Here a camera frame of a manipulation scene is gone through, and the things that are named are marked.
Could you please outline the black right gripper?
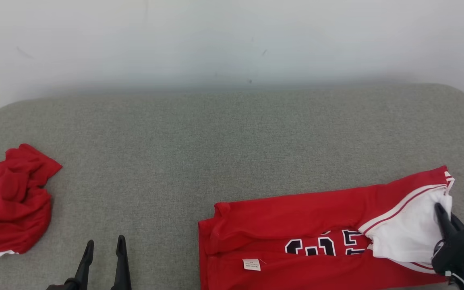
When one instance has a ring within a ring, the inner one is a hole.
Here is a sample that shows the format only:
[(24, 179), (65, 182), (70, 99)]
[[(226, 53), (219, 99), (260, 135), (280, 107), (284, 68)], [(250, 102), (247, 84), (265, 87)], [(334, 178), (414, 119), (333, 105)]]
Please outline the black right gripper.
[(443, 240), (435, 246), (433, 270), (440, 275), (449, 271), (464, 277), (464, 224), (440, 203), (435, 204), (435, 213)]

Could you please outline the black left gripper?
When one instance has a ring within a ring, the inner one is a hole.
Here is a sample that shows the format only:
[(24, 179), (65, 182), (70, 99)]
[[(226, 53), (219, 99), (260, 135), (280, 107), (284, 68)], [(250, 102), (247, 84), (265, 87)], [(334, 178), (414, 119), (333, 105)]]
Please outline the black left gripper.
[[(89, 240), (83, 252), (82, 259), (77, 268), (75, 278), (67, 279), (63, 284), (51, 284), (47, 290), (87, 290), (89, 279), (89, 268), (93, 262), (94, 241)], [(126, 239), (124, 235), (118, 236), (117, 265), (114, 285), (111, 290), (131, 290), (131, 276), (128, 262)]]

